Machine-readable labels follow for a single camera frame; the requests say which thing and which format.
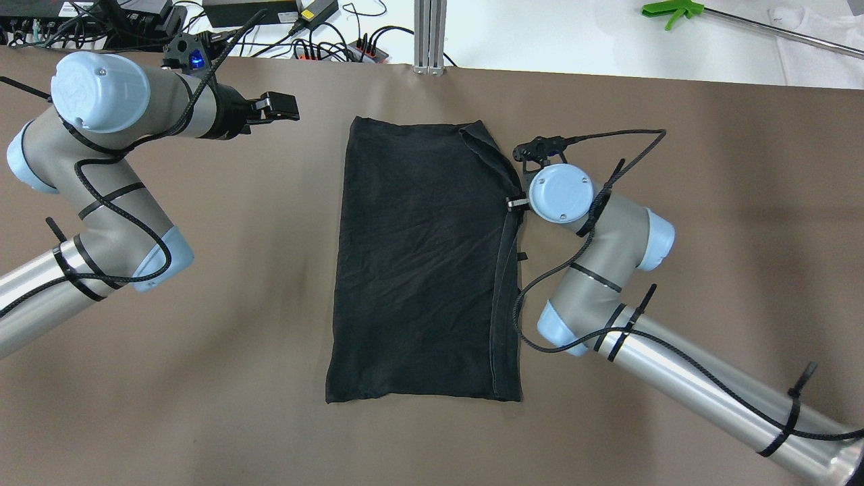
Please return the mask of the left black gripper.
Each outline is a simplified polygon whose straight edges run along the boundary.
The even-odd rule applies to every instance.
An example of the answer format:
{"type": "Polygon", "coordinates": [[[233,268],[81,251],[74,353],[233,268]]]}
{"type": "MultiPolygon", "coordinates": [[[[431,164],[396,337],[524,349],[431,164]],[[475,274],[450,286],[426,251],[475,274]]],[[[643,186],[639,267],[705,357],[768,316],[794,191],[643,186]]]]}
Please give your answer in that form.
{"type": "Polygon", "coordinates": [[[261,99],[247,99],[234,87],[217,86],[218,113],[214,120],[214,138],[230,140],[250,135],[250,120],[258,124],[275,121],[300,121],[296,97],[287,93],[265,92],[261,99]]]}

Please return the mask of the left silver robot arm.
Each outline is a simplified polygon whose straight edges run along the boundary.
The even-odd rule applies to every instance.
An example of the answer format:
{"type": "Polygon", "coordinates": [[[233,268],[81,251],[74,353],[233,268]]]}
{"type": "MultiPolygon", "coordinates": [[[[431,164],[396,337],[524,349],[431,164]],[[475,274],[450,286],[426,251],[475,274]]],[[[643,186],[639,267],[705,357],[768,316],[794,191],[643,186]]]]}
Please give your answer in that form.
{"type": "Polygon", "coordinates": [[[136,146],[163,136],[228,140],[300,119],[292,95],[247,99],[216,83],[211,68],[178,73],[114,53],[63,57],[50,98],[10,142],[8,165],[28,187],[64,197],[84,230],[56,232],[52,249],[2,277],[2,357],[115,290],[147,292],[191,264],[182,231],[127,162],[136,146]]]}

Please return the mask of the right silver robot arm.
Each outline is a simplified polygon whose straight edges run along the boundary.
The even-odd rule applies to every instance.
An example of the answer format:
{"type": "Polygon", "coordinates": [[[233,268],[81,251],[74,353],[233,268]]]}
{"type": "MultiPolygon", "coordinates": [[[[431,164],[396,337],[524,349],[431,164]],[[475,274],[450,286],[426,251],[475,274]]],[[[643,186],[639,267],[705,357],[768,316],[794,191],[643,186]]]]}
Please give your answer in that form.
{"type": "Polygon", "coordinates": [[[524,200],[544,221],[586,237],[538,319],[549,353],[593,351],[809,483],[861,485],[862,430],[802,401],[817,364],[780,393],[648,317],[656,286],[636,306],[623,303],[633,273],[658,267],[672,249],[669,221],[567,163],[532,171],[524,200]],[[586,231],[595,200],[603,210],[586,231]]]}

